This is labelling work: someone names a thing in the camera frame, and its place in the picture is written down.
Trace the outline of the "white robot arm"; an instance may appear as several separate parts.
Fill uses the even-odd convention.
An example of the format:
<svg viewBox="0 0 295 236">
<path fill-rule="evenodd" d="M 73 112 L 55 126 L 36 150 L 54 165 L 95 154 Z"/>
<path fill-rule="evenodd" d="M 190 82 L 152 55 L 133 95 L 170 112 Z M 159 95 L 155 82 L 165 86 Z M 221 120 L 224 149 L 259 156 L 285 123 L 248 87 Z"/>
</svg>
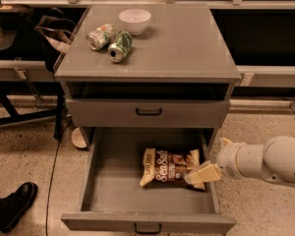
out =
<svg viewBox="0 0 295 236">
<path fill-rule="evenodd" d="M 295 188 L 295 138 L 278 136 L 264 145 L 220 140 L 221 150 L 216 163 L 206 161 L 184 179 L 194 186 L 220 180 L 222 176 L 240 180 L 258 179 L 269 184 Z"/>
</svg>

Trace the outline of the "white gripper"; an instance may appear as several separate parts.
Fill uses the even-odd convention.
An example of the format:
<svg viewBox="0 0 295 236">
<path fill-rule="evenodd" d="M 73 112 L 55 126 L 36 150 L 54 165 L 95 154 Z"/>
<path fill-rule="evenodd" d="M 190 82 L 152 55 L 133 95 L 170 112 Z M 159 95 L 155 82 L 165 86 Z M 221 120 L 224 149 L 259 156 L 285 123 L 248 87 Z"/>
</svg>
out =
<svg viewBox="0 0 295 236">
<path fill-rule="evenodd" d="M 220 138 L 219 141 L 221 149 L 216 156 L 217 164 L 206 161 L 186 174 L 184 179 L 188 184 L 198 185 L 204 182 L 217 181 L 222 177 L 222 174 L 236 180 L 244 178 L 237 164 L 237 155 L 245 143 L 232 143 L 226 138 Z"/>
</svg>

